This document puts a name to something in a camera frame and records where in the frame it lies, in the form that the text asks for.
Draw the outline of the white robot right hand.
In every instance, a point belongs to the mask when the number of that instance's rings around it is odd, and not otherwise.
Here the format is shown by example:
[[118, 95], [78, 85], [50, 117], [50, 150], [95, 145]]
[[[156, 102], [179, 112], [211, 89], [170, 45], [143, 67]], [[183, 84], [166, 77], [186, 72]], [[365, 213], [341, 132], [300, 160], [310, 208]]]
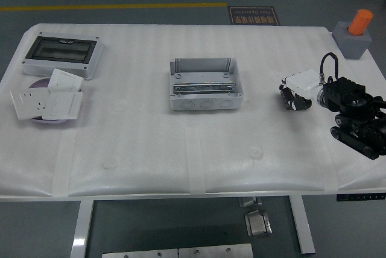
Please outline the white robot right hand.
[[312, 69], [284, 78], [279, 90], [287, 110], [307, 110], [313, 102], [326, 107], [320, 74]]

